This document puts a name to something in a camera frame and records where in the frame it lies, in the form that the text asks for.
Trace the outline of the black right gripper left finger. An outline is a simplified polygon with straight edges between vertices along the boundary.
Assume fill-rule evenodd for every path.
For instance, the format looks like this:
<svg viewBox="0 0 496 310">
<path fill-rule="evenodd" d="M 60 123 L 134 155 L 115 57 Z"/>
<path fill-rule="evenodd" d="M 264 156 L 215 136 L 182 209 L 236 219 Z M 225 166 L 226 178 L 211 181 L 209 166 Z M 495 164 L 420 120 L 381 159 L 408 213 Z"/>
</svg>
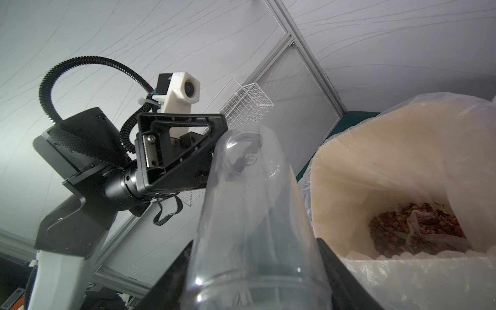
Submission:
<svg viewBox="0 0 496 310">
<path fill-rule="evenodd" d="M 187 268 L 191 259 L 193 241 L 191 240 L 166 272 L 161 276 L 147 295 L 134 309 L 137 310 L 176 310 L 185 286 Z"/>
</svg>

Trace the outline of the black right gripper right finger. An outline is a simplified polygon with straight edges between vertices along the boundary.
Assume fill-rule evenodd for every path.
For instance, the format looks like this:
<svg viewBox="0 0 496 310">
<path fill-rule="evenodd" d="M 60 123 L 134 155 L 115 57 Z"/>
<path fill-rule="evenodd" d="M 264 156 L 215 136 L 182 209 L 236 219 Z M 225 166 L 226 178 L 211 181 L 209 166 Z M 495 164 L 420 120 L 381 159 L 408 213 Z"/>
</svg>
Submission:
<svg viewBox="0 0 496 310">
<path fill-rule="evenodd" d="M 333 309 L 383 310 L 321 238 L 316 239 L 331 288 Z"/>
</svg>

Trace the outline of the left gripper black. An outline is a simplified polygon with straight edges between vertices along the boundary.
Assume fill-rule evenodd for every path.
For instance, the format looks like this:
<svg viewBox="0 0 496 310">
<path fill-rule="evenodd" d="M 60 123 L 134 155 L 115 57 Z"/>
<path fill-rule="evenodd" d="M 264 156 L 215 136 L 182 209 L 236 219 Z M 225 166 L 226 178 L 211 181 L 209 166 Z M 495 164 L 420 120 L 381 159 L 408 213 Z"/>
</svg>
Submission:
<svg viewBox="0 0 496 310">
<path fill-rule="evenodd" d="M 154 198 L 204 189 L 213 150 L 227 129 L 222 114 L 139 115 L 131 193 Z"/>
</svg>

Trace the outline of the jar with flowers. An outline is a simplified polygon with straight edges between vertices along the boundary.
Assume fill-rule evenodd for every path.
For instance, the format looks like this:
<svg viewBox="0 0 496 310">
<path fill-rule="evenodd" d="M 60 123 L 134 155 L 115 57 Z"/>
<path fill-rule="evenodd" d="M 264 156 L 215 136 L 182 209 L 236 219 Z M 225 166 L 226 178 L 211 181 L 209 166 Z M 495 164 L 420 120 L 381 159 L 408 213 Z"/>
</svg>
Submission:
<svg viewBox="0 0 496 310">
<path fill-rule="evenodd" d="M 221 137 L 201 210 L 182 309 L 331 309 L 302 194 L 271 129 Z"/>
</svg>

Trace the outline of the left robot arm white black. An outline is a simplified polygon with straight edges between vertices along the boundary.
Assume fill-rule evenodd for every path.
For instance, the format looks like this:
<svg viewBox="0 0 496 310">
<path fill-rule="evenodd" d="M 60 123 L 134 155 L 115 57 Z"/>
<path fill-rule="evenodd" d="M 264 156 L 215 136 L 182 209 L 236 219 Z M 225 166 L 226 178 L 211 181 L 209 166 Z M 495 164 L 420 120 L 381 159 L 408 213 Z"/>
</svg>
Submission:
<svg viewBox="0 0 496 310">
<path fill-rule="evenodd" d="M 121 128 L 99 108 L 62 118 L 52 90 L 64 73 L 83 65 L 111 67 L 147 93 Z M 204 189 L 214 148 L 227 132 L 223 114 L 192 114 L 199 81 L 187 72 L 160 74 L 151 86 L 128 66 L 101 56 L 79 56 L 50 69 L 39 92 L 51 128 L 34 140 L 36 152 L 64 180 L 71 196 L 42 219 L 36 263 L 25 289 L 25 309 L 79 309 L 94 270 L 93 254 L 117 214 L 140 217 L 152 203 Z"/>
</svg>

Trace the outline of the cream trash bin with bag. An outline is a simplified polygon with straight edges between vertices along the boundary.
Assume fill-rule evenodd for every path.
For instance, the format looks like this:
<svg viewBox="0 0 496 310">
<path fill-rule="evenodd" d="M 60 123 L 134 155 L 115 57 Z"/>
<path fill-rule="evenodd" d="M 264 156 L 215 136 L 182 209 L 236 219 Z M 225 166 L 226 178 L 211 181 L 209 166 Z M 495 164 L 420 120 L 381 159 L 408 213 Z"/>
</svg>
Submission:
<svg viewBox="0 0 496 310">
<path fill-rule="evenodd" d="M 495 308 L 495 103 L 422 94 L 329 138 L 299 181 L 317 237 L 384 309 Z M 408 204 L 455 216 L 439 254 L 380 254 L 369 223 Z"/>
</svg>

